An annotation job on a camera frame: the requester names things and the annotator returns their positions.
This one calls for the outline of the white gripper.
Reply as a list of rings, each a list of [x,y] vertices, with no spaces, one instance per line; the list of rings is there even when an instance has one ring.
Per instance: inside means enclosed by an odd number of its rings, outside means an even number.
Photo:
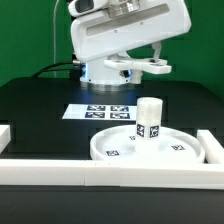
[[[107,7],[73,17],[71,38],[82,62],[151,44],[159,61],[160,41],[190,30],[184,0],[109,0]]]

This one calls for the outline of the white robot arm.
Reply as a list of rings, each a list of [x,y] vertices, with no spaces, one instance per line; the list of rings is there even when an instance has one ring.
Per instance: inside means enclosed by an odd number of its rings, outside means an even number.
[[[170,73],[161,42],[191,27],[184,0],[71,0],[68,11],[80,81],[99,90],[139,84],[144,72]]]

